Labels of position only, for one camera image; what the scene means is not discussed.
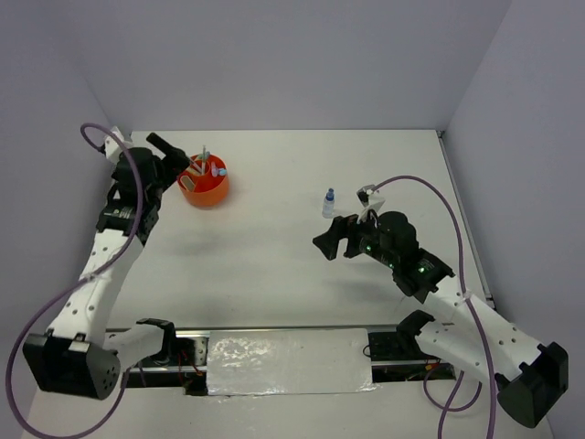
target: wall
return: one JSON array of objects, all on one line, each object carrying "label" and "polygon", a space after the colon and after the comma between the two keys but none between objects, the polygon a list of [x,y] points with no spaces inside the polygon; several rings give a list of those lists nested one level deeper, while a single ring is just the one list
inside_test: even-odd
[{"label": "wall", "polygon": [[510,0],[52,2],[133,130],[444,128]]},{"label": "wall", "polygon": [[503,313],[572,365],[550,414],[582,436],[585,3],[514,0],[447,129],[463,203]]},{"label": "wall", "polygon": [[[10,0],[3,2],[2,9],[0,373],[4,376],[17,332],[84,265],[109,167],[79,134],[82,122],[107,120],[83,77],[59,51],[39,4]],[[14,381],[18,404],[27,413],[37,384],[23,362]],[[2,393],[2,437],[20,437],[4,389]]]}]

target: small bottle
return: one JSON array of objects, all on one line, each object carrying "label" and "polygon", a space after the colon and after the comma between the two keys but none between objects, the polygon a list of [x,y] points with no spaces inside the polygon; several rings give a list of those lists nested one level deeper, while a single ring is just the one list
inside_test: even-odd
[{"label": "small bottle", "polygon": [[323,200],[323,218],[333,217],[333,205],[335,204],[335,193],[329,188]]}]

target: orange container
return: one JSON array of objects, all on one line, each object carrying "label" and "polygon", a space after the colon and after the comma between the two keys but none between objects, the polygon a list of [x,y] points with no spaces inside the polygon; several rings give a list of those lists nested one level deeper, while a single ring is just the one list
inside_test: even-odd
[{"label": "orange container", "polygon": [[[196,155],[192,155],[191,158],[201,167],[201,160],[196,160]],[[205,163],[205,174],[203,176],[196,176],[191,172],[183,171],[179,175],[177,184],[181,188],[181,192],[185,196],[186,200],[195,207],[198,208],[210,208],[218,204],[228,194],[229,179],[228,175],[213,177],[211,175],[211,164],[215,163],[217,168],[223,167],[226,169],[226,165],[216,155],[210,155],[209,159]],[[181,177],[187,176],[195,184],[195,190],[188,190],[183,183],[181,183]]]}]

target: white table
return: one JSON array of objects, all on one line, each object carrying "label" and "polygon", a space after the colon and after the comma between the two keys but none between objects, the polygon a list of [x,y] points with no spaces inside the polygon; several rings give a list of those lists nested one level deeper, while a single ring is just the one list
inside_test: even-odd
[{"label": "white table", "polygon": [[[216,209],[189,206],[178,187],[164,196],[161,219],[134,265],[110,327],[152,316],[177,327],[369,326],[397,324],[417,307],[391,272],[366,257],[327,262],[312,245],[330,220],[321,217],[324,193],[334,187],[336,212],[360,209],[356,190],[398,174],[428,179],[452,203],[452,183],[433,131],[158,132],[195,154],[202,144],[227,163],[229,199]],[[147,132],[133,134],[145,145]],[[409,216],[423,247],[456,267],[452,224],[425,187],[385,187],[385,209]],[[465,244],[465,273],[484,290]],[[453,381],[435,381],[444,402]],[[456,405],[469,401],[465,381]],[[29,420],[50,434],[94,425],[112,404],[47,394],[35,396]],[[465,413],[450,414],[446,438],[484,438],[487,391]],[[440,411],[420,382],[387,383],[363,393],[271,397],[186,397],[179,389],[127,391],[117,413],[93,438],[411,439],[436,437]],[[498,408],[496,438],[550,439],[548,422],[527,430]]]},{"label": "white table", "polygon": [[[149,132],[133,133],[148,145]],[[362,209],[356,191],[399,174],[428,179],[462,218],[434,131],[158,132],[190,155],[202,145],[229,171],[229,198],[215,209],[188,205],[177,185],[163,197],[160,220],[135,263],[109,326],[150,316],[177,327],[393,325],[418,307],[392,273],[366,256],[328,262],[311,240],[331,220],[321,216],[326,190],[336,214]],[[406,181],[382,189],[383,209],[399,210],[419,242],[453,269],[455,233],[441,202]],[[469,240],[465,273],[484,297]]]}]

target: bottle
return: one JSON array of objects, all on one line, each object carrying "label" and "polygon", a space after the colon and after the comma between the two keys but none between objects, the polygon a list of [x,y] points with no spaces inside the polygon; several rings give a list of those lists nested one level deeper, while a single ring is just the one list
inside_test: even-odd
[{"label": "bottle", "polygon": [[335,193],[332,188],[329,188],[323,200],[323,218],[333,217],[333,205],[335,204]]}]

